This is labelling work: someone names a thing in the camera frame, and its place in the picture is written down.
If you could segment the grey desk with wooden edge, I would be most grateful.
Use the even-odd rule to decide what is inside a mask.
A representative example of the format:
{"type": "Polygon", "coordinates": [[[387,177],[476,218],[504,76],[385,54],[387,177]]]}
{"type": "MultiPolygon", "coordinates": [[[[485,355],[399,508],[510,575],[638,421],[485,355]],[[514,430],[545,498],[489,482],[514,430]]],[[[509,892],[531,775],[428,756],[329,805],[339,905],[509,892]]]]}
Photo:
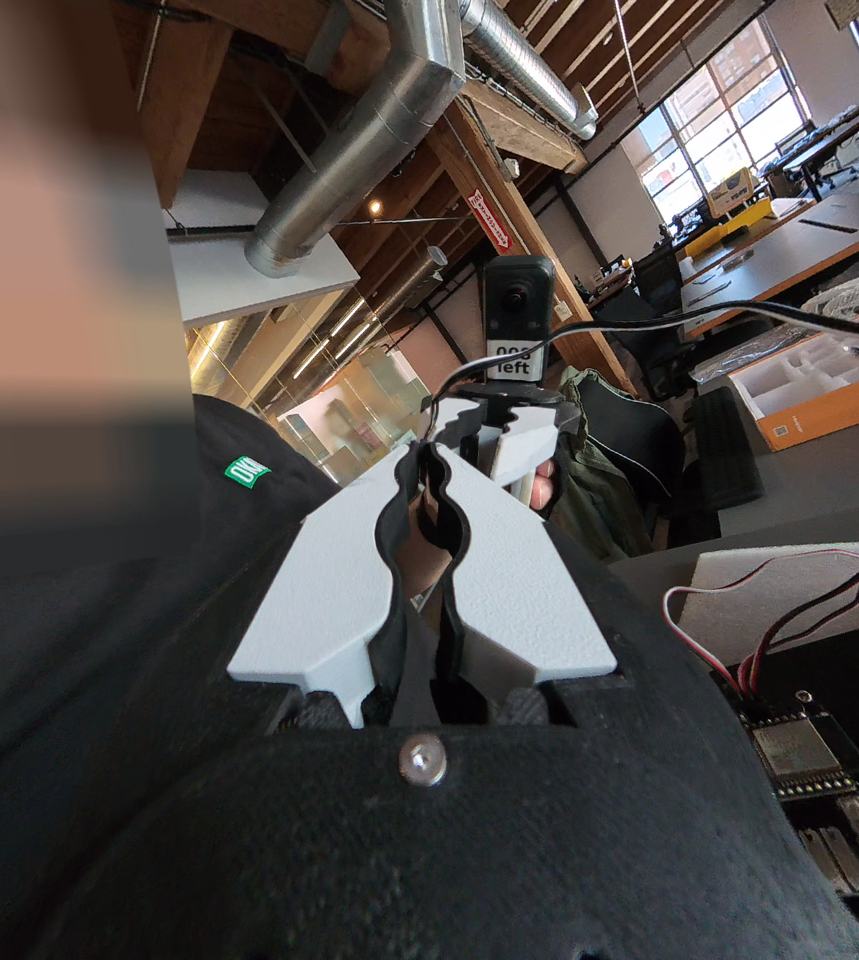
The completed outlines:
{"type": "Polygon", "coordinates": [[[743,414],[763,496],[723,510],[722,536],[610,565],[613,573],[656,570],[702,552],[859,542],[859,424],[774,452],[743,414]]]}

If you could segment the red wall sign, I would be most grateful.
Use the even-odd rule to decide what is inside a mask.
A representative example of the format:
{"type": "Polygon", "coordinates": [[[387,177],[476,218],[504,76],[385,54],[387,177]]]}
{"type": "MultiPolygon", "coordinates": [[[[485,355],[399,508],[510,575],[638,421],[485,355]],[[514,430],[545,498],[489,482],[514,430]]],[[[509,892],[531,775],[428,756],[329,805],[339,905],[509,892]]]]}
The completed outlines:
{"type": "Polygon", "coordinates": [[[507,230],[499,216],[493,211],[484,192],[480,188],[474,189],[467,197],[466,202],[472,216],[481,226],[501,256],[509,255],[516,243],[510,231],[507,230]]]}

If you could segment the orange white cardboard box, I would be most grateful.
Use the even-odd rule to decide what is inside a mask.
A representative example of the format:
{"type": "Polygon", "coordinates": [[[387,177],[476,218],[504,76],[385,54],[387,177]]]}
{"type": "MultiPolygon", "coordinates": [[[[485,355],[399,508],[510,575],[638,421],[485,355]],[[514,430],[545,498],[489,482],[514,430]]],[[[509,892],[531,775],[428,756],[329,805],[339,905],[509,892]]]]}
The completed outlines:
{"type": "Polygon", "coordinates": [[[821,333],[728,376],[772,451],[859,425],[859,339],[821,333]]]}

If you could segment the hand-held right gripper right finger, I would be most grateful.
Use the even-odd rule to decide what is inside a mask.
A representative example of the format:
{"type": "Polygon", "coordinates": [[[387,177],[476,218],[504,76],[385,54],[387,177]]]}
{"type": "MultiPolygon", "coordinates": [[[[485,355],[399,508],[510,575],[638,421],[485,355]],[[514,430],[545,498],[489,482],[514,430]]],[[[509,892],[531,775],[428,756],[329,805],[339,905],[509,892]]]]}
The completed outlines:
{"type": "Polygon", "coordinates": [[[617,660],[546,524],[440,444],[440,531],[454,556],[441,580],[437,673],[473,687],[533,687],[605,676],[617,660]]]}

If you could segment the blue toy robot arm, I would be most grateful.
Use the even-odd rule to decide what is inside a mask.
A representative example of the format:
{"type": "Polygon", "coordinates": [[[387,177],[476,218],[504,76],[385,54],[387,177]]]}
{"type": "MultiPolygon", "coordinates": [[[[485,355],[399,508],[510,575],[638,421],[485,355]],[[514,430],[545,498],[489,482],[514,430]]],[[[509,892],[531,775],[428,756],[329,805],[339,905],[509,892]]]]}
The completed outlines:
{"type": "Polygon", "coordinates": [[[765,698],[727,698],[807,854],[859,900],[859,629],[774,656],[765,698]]]}

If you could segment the silver air duct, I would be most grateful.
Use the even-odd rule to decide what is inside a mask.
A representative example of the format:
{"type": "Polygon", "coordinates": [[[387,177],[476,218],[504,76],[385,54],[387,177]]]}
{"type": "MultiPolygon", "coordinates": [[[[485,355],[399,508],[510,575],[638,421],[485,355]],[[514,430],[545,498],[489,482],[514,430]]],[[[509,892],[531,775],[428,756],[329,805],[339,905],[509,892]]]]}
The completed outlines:
{"type": "Polygon", "coordinates": [[[295,274],[318,241],[429,133],[465,82],[459,3],[388,1],[390,50],[365,93],[268,205],[244,253],[275,279],[295,274]]]}
{"type": "Polygon", "coordinates": [[[565,83],[494,1],[458,1],[465,44],[582,141],[596,134],[599,113],[585,86],[565,83]]]}

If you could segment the black ribbed chair back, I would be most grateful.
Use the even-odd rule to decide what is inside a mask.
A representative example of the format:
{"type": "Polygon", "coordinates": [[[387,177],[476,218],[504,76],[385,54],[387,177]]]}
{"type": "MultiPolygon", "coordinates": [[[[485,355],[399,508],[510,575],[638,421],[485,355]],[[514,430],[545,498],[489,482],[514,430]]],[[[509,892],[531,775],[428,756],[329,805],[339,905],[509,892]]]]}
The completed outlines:
{"type": "Polygon", "coordinates": [[[698,509],[688,522],[700,541],[722,535],[722,511],[742,507],[765,494],[740,409],[726,387],[701,393],[689,408],[697,457],[688,473],[695,480],[698,509]]]}

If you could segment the person's left hand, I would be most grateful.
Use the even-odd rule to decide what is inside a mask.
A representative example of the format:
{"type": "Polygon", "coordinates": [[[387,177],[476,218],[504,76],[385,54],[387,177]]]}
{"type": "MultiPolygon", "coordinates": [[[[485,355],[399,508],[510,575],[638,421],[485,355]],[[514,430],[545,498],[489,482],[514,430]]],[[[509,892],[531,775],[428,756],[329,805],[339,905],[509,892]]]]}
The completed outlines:
{"type": "MultiPolygon", "coordinates": [[[[534,512],[546,509],[556,492],[559,464],[547,460],[535,470],[530,492],[529,508],[534,512]]],[[[438,515],[438,503],[433,492],[425,486],[417,498],[408,505],[410,533],[396,554],[396,563],[401,574],[402,590],[406,599],[425,594],[442,576],[451,561],[450,553],[426,539],[419,526],[419,518],[425,513],[433,522],[438,515]]]]}

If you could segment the black office chair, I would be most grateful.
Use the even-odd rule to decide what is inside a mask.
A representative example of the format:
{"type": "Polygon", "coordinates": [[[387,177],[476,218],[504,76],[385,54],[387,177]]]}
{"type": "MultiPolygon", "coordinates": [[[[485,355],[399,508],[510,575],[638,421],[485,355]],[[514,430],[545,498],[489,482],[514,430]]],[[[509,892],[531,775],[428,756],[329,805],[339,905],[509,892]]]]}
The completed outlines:
{"type": "Polygon", "coordinates": [[[682,432],[661,406],[624,399],[592,383],[581,385],[579,395],[588,436],[625,474],[652,543],[657,521],[674,520],[689,505],[682,432]]]}

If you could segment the olive green jacket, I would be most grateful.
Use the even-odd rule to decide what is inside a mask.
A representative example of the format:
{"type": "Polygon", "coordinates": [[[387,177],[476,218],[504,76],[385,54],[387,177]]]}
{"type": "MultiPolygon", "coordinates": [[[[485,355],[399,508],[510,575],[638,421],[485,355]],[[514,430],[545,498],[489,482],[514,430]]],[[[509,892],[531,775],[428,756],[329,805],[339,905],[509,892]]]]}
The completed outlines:
{"type": "Polygon", "coordinates": [[[568,468],[565,489],[550,520],[608,565],[653,552],[643,512],[624,474],[588,436],[580,386],[591,383],[625,400],[630,394],[610,386],[594,369],[567,366],[559,392],[580,411],[575,435],[563,437],[568,468]]]}

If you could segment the grey foam mat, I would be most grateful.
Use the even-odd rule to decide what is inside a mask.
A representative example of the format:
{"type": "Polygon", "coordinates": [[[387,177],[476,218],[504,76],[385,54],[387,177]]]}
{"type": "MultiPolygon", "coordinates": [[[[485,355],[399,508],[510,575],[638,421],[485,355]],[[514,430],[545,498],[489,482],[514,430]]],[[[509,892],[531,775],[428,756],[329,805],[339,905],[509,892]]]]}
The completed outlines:
{"type": "MultiPolygon", "coordinates": [[[[702,553],[690,579],[695,589],[731,584],[764,562],[748,582],[727,592],[691,593],[670,601],[677,623],[726,666],[750,654],[766,630],[796,606],[825,594],[859,571],[859,542],[800,544],[702,553]]],[[[859,630],[859,604],[807,637],[785,646],[859,630]]]]}

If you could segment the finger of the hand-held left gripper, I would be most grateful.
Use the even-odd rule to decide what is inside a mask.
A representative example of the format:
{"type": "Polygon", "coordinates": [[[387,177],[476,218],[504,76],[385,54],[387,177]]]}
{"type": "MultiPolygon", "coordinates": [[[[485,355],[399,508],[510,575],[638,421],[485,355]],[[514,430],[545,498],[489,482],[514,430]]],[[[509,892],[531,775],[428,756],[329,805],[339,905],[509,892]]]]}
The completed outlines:
{"type": "Polygon", "coordinates": [[[490,472],[493,483],[507,487],[521,480],[556,453],[556,409],[545,406],[514,406],[500,434],[490,472]]]}
{"type": "Polygon", "coordinates": [[[464,442],[477,437],[484,426],[484,402],[461,396],[440,400],[429,442],[460,452],[464,442]]]}

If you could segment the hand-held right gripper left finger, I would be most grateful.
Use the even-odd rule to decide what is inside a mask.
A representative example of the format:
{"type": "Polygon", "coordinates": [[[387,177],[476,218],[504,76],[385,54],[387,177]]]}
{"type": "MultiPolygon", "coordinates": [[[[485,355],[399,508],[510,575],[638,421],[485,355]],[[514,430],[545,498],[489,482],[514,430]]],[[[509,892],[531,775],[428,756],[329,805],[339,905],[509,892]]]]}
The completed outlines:
{"type": "Polygon", "coordinates": [[[410,533],[410,450],[397,447],[304,520],[227,670],[241,682],[328,692],[349,724],[392,701],[407,653],[395,554],[410,533]]]}

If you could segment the white hanging panel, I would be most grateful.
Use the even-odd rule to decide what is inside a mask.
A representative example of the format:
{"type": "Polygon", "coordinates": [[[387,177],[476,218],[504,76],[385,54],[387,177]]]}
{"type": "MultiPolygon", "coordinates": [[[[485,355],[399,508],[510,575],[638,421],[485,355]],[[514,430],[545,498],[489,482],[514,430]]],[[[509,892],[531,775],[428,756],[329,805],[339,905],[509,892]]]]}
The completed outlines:
{"type": "Polygon", "coordinates": [[[184,172],[162,216],[185,330],[356,285],[359,274],[330,236],[292,275],[269,278],[253,269],[244,256],[245,237],[266,208],[249,174],[184,172]]]}

